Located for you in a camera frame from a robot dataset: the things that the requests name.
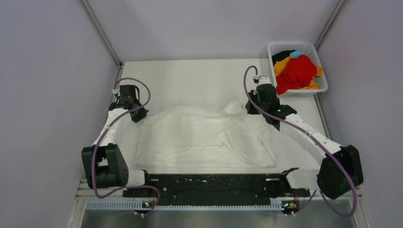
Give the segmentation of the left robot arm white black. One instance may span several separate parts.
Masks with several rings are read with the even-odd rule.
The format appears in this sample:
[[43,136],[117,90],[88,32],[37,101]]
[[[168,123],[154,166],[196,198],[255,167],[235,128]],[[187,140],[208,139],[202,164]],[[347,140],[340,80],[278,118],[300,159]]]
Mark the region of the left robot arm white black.
[[89,188],[134,186],[140,196],[152,192],[146,171],[133,161],[139,140],[140,122],[148,111],[139,101],[139,88],[122,85],[115,90],[115,102],[108,109],[106,123],[93,145],[81,152]]

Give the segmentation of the white t shirt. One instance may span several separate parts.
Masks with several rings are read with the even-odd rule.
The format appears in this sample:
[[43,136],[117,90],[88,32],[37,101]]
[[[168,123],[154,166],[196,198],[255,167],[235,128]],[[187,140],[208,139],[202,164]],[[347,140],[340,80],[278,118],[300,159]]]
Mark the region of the white t shirt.
[[222,111],[179,106],[146,118],[133,164],[147,168],[273,168],[273,127],[233,100]]

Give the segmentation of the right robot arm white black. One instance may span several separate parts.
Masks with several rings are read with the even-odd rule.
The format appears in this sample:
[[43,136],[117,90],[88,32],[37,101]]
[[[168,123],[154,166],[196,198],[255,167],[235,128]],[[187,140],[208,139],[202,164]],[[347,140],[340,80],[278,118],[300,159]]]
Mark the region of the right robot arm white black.
[[300,188],[318,190],[332,200],[351,192],[356,199],[356,188],[364,181],[358,149],[325,137],[307,124],[294,108],[281,104],[268,77],[255,75],[253,82],[256,88],[246,92],[247,107],[263,115],[269,125],[297,143],[319,166],[317,170],[298,168],[292,171],[278,183],[279,191],[291,196]]

